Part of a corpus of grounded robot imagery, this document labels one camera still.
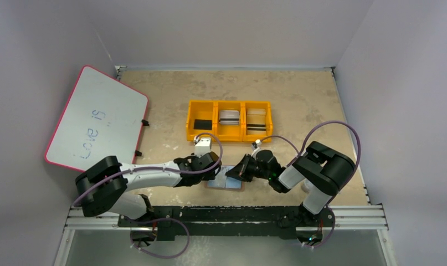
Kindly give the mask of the brown leather card holder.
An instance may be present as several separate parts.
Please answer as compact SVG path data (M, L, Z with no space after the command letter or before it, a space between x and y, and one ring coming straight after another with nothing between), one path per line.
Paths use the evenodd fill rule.
M227 191L244 191L244 184L242 181L232 177L228 177L226 173L231 170L233 166L223 166L215 179L205 181L205 188Z

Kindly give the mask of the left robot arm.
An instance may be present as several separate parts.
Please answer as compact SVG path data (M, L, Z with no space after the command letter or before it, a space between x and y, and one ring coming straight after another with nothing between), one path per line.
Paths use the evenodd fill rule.
M154 165L120 163L107 156L75 179L78 198L85 217L113 212L138 219L152 212L147 196L133 190L150 187L190 187L213 180L222 168L221 159L211 151Z

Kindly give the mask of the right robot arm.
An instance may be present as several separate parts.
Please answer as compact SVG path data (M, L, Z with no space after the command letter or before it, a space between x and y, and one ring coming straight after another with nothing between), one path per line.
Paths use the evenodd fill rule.
M225 175L242 182L251 182L254 178L265 179L278 193L288 193L300 182L308 180L313 188L300 208L303 212L316 215L336 197L355 170L356 164L348 156L313 141L290 166L281 166L272 151L257 148Z

